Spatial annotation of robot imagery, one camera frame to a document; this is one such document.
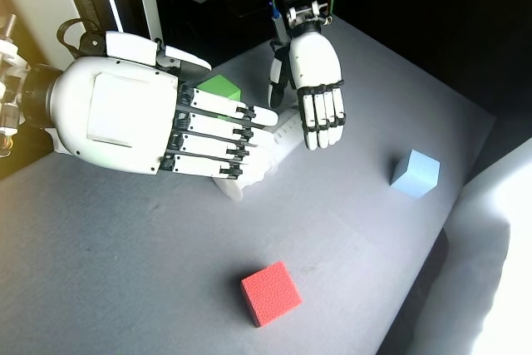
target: robotic hand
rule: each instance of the robotic hand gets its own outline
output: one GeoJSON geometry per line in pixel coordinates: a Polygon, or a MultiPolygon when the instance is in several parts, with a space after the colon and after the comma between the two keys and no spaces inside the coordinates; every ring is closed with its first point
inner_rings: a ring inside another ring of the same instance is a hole
{"type": "Polygon", "coordinates": [[[64,72],[43,65],[29,70],[6,39],[0,40],[7,64],[0,79],[4,155],[26,121],[52,128],[56,150],[113,170],[254,181],[269,168],[264,147],[274,137],[260,126],[276,125],[277,114],[181,83],[210,71],[198,57],[107,32],[106,57],[77,58],[64,72]]]}
{"type": "Polygon", "coordinates": [[[346,120],[340,61],[331,42],[321,34],[321,26],[332,21],[323,11],[328,4],[317,0],[281,0],[281,4],[284,18],[273,6],[278,40],[272,42],[275,56],[268,104],[272,108],[281,105],[290,81],[298,94],[307,147],[325,149],[341,139],[346,120]]]}

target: red foam block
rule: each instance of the red foam block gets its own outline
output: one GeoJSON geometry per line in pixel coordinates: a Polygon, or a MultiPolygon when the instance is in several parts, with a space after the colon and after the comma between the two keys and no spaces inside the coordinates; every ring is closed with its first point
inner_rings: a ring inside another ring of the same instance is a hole
{"type": "Polygon", "coordinates": [[[283,262],[248,276],[241,287],[257,327],[272,322],[303,301],[283,262]]]}

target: gray table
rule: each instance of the gray table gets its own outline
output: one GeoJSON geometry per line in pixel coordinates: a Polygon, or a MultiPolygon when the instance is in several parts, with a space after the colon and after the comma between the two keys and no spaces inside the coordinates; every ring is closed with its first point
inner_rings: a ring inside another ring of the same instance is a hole
{"type": "MultiPolygon", "coordinates": [[[[53,154],[0,184],[0,353],[373,354],[492,117],[345,22],[325,30],[347,128],[302,145],[233,203],[211,179],[128,175],[53,154]],[[441,162],[420,200],[388,185],[411,148],[441,162]],[[275,261],[303,304],[253,326],[239,280],[275,261]]],[[[218,68],[264,104],[267,44],[218,68]]]]}

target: blue cube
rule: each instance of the blue cube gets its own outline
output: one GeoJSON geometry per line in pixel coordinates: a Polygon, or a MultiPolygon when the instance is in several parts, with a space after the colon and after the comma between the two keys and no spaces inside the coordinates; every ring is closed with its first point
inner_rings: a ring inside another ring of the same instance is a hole
{"type": "Polygon", "coordinates": [[[440,161],[412,150],[399,161],[392,177],[392,187],[419,199],[438,185],[440,161]]]}

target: green block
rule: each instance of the green block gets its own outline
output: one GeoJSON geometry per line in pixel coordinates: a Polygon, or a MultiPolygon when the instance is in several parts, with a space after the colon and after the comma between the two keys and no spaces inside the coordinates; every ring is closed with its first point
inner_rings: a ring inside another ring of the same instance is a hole
{"type": "Polygon", "coordinates": [[[240,89],[225,76],[217,75],[198,85],[198,89],[213,95],[240,101],[240,89]]]}

